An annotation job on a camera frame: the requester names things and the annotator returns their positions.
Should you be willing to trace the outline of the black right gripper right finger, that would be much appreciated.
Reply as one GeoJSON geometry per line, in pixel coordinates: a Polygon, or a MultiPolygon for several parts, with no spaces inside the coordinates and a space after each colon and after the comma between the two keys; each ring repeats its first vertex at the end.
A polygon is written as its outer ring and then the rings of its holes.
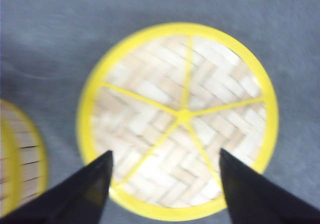
{"type": "Polygon", "coordinates": [[[319,209],[272,183],[225,149],[219,153],[232,223],[319,223],[319,209]]]}

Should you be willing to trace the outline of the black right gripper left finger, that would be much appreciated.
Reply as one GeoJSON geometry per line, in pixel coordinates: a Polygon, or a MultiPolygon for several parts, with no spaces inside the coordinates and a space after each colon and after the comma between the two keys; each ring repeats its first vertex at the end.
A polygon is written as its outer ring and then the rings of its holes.
{"type": "Polygon", "coordinates": [[[1,223],[99,223],[109,196],[113,153],[107,151],[1,223]]]}

